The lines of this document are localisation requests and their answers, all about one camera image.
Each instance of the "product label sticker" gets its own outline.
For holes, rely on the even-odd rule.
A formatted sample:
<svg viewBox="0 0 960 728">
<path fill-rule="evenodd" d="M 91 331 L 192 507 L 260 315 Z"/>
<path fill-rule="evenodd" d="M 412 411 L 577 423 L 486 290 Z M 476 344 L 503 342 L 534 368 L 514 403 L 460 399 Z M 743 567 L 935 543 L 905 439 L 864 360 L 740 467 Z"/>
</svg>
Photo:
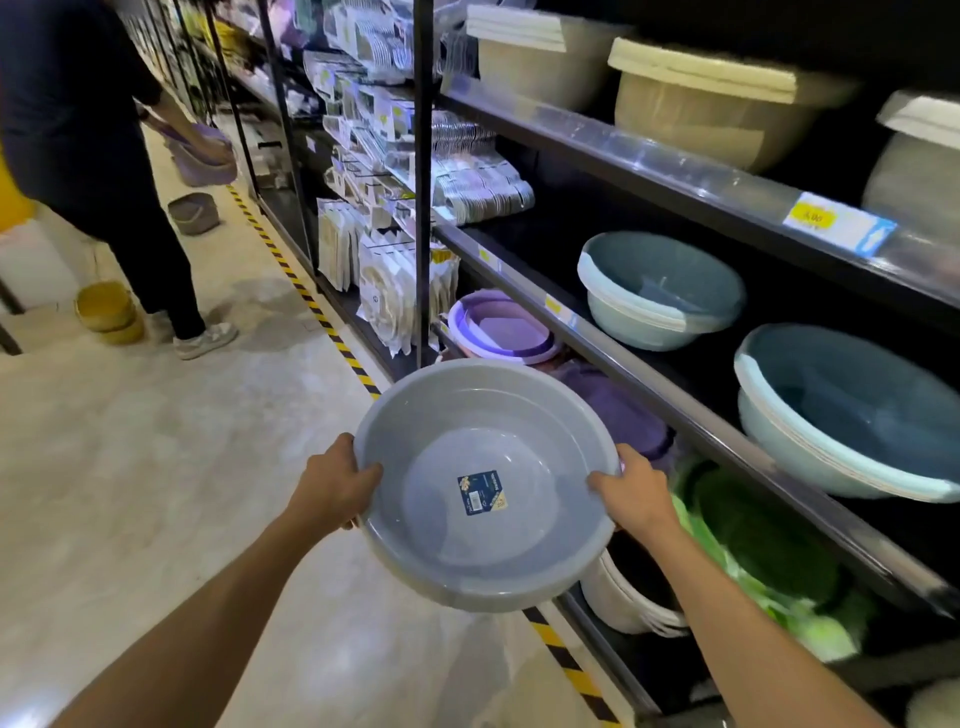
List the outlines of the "product label sticker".
<svg viewBox="0 0 960 728">
<path fill-rule="evenodd" d="M 482 245 L 477 246 L 477 253 L 480 255 L 480 259 L 493 268 L 494 271 L 497 273 L 500 272 L 500 258 L 484 248 Z"/>
<path fill-rule="evenodd" d="M 457 481 L 468 516 L 502 511 L 507 507 L 507 497 L 503 495 L 503 486 L 496 471 L 462 475 Z"/>
<path fill-rule="evenodd" d="M 577 326 L 577 314 L 567 308 L 565 305 L 557 301 L 553 296 L 547 296 L 543 300 L 543 305 L 546 306 L 546 309 L 564 322 L 570 328 L 576 328 Z"/>
<path fill-rule="evenodd" d="M 783 224 L 850 251 L 870 257 L 879 249 L 897 223 L 856 207 L 804 192 L 787 214 Z"/>
</svg>

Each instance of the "person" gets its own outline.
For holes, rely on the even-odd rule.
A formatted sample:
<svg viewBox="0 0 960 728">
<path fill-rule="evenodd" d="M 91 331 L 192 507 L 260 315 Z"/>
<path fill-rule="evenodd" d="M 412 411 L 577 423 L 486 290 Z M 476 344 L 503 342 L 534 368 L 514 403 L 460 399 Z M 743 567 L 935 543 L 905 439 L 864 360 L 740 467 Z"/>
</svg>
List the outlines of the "person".
<svg viewBox="0 0 960 728">
<path fill-rule="evenodd" d="M 225 162 L 140 58 L 107 0 L 0 2 L 0 146 L 13 180 L 81 232 L 107 243 L 154 338 L 181 359 L 228 344 L 208 327 L 190 261 L 160 204 L 134 99 Z"/>
<path fill-rule="evenodd" d="M 740 728 L 890 728 L 749 599 L 680 526 L 666 476 L 626 445 L 621 476 L 588 484 L 660 564 Z M 107 667 L 51 728 L 210 728 L 300 560 L 369 505 L 383 469 L 357 471 L 340 435 L 307 460 L 256 541 Z"/>
</svg>

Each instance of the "yellow price label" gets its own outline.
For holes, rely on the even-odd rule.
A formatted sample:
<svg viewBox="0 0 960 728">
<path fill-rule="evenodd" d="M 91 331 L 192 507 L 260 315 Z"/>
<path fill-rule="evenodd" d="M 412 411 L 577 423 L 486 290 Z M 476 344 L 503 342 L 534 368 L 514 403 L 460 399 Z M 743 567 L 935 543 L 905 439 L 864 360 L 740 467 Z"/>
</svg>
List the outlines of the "yellow price label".
<svg viewBox="0 0 960 728">
<path fill-rule="evenodd" d="M 496 255 L 488 251 L 486 248 L 481 247 L 479 250 L 479 253 L 480 253 L 480 259 L 483 260 L 485 263 L 487 263 L 487 265 L 489 265 L 491 268 L 496 268 L 497 267 L 496 264 L 500 262 L 497 259 Z"/>
<path fill-rule="evenodd" d="M 557 299 L 555 299 L 553 296 L 550 296 L 549 294 L 545 296 L 543 299 L 543 305 L 546 306 L 546 309 L 550 313 L 563 321 L 569 327 L 576 327 L 577 315 L 565 305 L 557 301 Z"/>
<path fill-rule="evenodd" d="M 550 296 L 546 297 L 546 307 L 554 316 L 561 316 L 564 313 L 564 305 L 558 301 L 554 301 Z"/>
<path fill-rule="evenodd" d="M 825 231 L 836 222 L 837 213 L 810 203 L 796 203 L 790 210 L 790 217 L 815 230 Z"/>
</svg>

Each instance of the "gray plastic basin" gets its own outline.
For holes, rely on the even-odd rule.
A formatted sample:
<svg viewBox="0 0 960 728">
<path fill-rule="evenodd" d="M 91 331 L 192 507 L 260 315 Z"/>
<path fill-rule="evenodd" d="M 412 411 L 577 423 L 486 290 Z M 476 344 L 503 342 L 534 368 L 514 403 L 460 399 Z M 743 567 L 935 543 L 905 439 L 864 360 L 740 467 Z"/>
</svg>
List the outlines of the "gray plastic basin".
<svg viewBox="0 0 960 728">
<path fill-rule="evenodd" d="M 361 525 L 415 591 L 471 612 L 511 612 L 571 587 L 613 533 L 591 471 L 619 472 L 590 407 L 551 376 L 460 359 L 391 387 L 354 440 L 383 482 Z M 502 489 L 505 507 L 483 500 Z M 472 494 L 481 498 L 483 509 Z"/>
</svg>

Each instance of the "purple basket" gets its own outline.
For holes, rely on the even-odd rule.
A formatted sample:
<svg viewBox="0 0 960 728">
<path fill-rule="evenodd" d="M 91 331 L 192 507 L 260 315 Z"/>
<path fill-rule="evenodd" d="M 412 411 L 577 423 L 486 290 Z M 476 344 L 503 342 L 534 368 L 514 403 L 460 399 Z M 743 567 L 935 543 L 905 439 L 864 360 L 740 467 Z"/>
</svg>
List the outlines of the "purple basket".
<svg viewBox="0 0 960 728">
<path fill-rule="evenodd" d="M 586 361 L 574 359 L 553 373 L 596 412 L 613 441 L 626 443 L 659 471 L 669 472 L 674 431 L 629 391 Z"/>
<path fill-rule="evenodd" d="M 487 359 L 537 364 L 561 348 L 547 327 L 502 291 L 464 296 L 450 309 L 447 323 L 459 344 Z"/>
<path fill-rule="evenodd" d="M 229 140 L 219 130 L 205 124 L 194 124 L 194 128 L 203 136 L 220 139 L 229 144 Z M 210 184 L 231 184 L 237 179 L 236 159 L 226 164 L 217 164 L 204 159 L 186 140 L 176 132 L 165 133 L 167 149 L 173 155 L 177 171 L 183 183 L 190 187 L 206 187 Z"/>
</svg>

